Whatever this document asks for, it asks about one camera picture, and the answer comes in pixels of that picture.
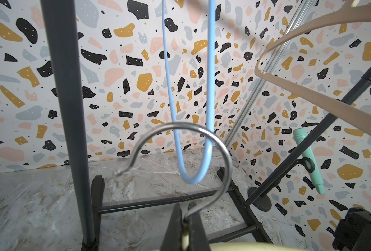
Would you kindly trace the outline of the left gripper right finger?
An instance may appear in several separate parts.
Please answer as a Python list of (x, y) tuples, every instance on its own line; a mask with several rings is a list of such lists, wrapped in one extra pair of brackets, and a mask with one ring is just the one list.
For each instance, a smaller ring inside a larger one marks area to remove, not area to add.
[(188, 220), (189, 251), (210, 251), (210, 245), (199, 213), (195, 213)]

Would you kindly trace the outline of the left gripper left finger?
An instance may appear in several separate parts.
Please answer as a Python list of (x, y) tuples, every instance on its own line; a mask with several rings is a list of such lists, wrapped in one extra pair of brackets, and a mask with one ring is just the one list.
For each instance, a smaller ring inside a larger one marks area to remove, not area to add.
[(179, 203), (174, 205), (160, 251), (182, 251), (183, 218)]

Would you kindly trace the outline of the beige plastic hanger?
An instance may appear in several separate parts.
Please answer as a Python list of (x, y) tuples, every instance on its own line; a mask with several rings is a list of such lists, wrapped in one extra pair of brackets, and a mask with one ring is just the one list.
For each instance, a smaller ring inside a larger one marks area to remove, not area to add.
[(304, 119), (334, 115), (345, 143), (371, 144), (371, 84), (354, 101), (371, 69), (371, 1), (316, 1), (307, 22), (271, 39), (254, 74), (309, 110)]

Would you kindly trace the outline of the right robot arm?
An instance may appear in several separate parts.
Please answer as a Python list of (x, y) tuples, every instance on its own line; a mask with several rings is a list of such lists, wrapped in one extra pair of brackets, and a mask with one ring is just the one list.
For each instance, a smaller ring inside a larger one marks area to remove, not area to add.
[(371, 251), (371, 213), (363, 208), (350, 208), (334, 232), (333, 248)]

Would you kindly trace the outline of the black clothes rack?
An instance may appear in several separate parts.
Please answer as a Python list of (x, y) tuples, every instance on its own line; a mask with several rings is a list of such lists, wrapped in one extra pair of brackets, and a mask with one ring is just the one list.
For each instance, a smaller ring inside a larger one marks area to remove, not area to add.
[[(75, 3), (73, 1), (42, 1), (41, 7), (44, 13), (45, 29), (50, 46), (50, 56), (61, 108), (63, 127), (65, 132), (68, 133), (66, 144), (83, 230), (82, 250), (96, 251), (99, 248), (98, 225), (100, 224), (100, 217), (97, 205), (91, 197), (89, 182)], [(201, 210), (218, 201), (228, 191), (231, 183), (232, 159), (230, 153), (224, 143), (213, 133), (215, 99), (214, 29), (215, 3), (214, 1), (209, 1), (206, 126), (179, 121), (159, 125), (137, 142), (129, 162), (130, 167), (133, 167), (143, 145), (154, 135), (168, 130), (185, 129), (198, 132), (203, 134), (211, 145), (216, 145), (220, 149), (225, 163), (222, 185), (218, 190), (211, 192), (211, 199), (209, 201), (191, 208), (186, 214), (182, 214), (183, 232), (184, 230), (188, 230), (189, 217), (195, 213), (200, 213)], [(272, 74), (264, 72), (260, 73), (259, 76), (307, 101), (315, 103), (331, 115), (371, 135), (370, 114), (357, 110), (340, 100), (316, 93)], [(210, 249), (215, 251), (279, 251), (281, 247), (269, 243), (217, 243), (210, 245)]]

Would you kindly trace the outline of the mint green microphone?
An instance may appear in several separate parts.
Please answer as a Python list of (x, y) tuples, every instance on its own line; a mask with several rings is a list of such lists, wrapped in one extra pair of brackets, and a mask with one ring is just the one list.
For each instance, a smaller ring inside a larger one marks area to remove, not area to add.
[(325, 193), (324, 181), (319, 171), (317, 161), (314, 156), (314, 152), (310, 144), (303, 143), (308, 137), (308, 133), (304, 128), (299, 128), (293, 131), (293, 137), (297, 146), (307, 146), (301, 156), (303, 157), (303, 165), (308, 171), (311, 182), (313, 183), (316, 191), (323, 195)]

